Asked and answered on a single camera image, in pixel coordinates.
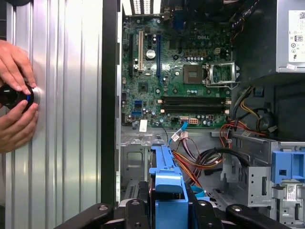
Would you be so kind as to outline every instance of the ribbed metal surface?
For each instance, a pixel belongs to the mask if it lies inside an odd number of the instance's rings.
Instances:
[[[7,5],[41,89],[33,140],[6,157],[6,228],[52,229],[100,201],[102,0]]]

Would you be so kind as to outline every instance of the motherboard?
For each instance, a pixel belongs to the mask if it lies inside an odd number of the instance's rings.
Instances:
[[[228,23],[126,18],[122,49],[122,125],[145,119],[151,127],[219,128],[226,122],[231,90],[221,82],[232,75]]]

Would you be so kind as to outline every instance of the power supply label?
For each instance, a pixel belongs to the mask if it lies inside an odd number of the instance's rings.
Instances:
[[[305,10],[289,11],[289,62],[305,62]]]

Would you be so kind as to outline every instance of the hand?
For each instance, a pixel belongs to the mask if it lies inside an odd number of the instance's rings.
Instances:
[[[6,115],[0,117],[0,153],[13,151],[33,137],[38,119],[38,105],[32,104],[22,113],[28,102],[21,101]]]
[[[31,87],[36,87],[32,65],[22,49],[0,40],[0,78],[11,88],[31,94],[18,69],[23,72]]]

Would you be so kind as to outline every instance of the sticker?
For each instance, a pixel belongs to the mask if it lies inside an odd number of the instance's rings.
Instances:
[[[179,140],[185,139],[189,137],[189,133],[187,131],[182,131],[180,134]]]
[[[272,127],[270,127],[269,129],[268,129],[268,131],[270,132],[270,133],[272,133],[273,131],[275,131],[277,129],[277,126],[272,126]]]
[[[248,131],[248,130],[245,130],[243,133],[242,133],[242,136],[250,136],[252,134],[251,131]]]
[[[147,120],[141,119],[140,120],[140,130],[139,132],[146,132],[147,131]]]
[[[173,140],[174,142],[176,142],[179,138],[180,138],[179,135],[177,135],[176,133],[174,133],[174,134],[172,135],[172,140]]]
[[[293,65],[293,64],[287,64],[287,66],[286,66],[286,68],[287,69],[290,69],[290,70],[294,70],[294,71],[296,71],[296,69],[297,69],[297,66],[295,66],[295,65]]]
[[[305,62],[305,10],[289,11],[288,40],[289,62]]]
[[[296,200],[296,185],[287,185],[287,201]]]

